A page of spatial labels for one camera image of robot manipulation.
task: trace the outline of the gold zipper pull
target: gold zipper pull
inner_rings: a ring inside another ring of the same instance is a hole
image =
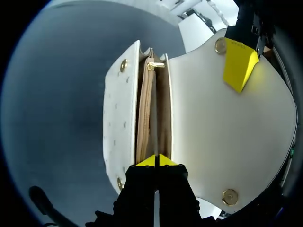
[[[149,62],[147,64],[148,71],[154,71],[155,68],[165,68],[165,64],[159,62]]]

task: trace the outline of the white handbag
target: white handbag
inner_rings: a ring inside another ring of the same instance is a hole
[[[136,41],[108,71],[103,156],[118,193],[130,165],[162,153],[186,166],[196,197],[232,214],[279,172],[296,131],[294,99],[263,56],[241,93],[225,84],[225,55],[214,50],[225,31],[170,60],[142,54]]]

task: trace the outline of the gold stud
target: gold stud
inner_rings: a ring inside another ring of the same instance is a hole
[[[120,66],[120,72],[124,72],[126,67],[127,67],[127,60],[124,59],[121,63],[121,66]]]
[[[214,45],[214,50],[217,52],[217,54],[226,53],[226,41],[224,37],[217,39],[216,44]]]
[[[119,187],[120,191],[122,191],[124,185],[122,184],[121,179],[119,177],[117,179],[117,182],[118,182],[118,187]]]
[[[227,206],[236,205],[238,202],[238,194],[233,189],[228,189],[223,192],[222,201]]]

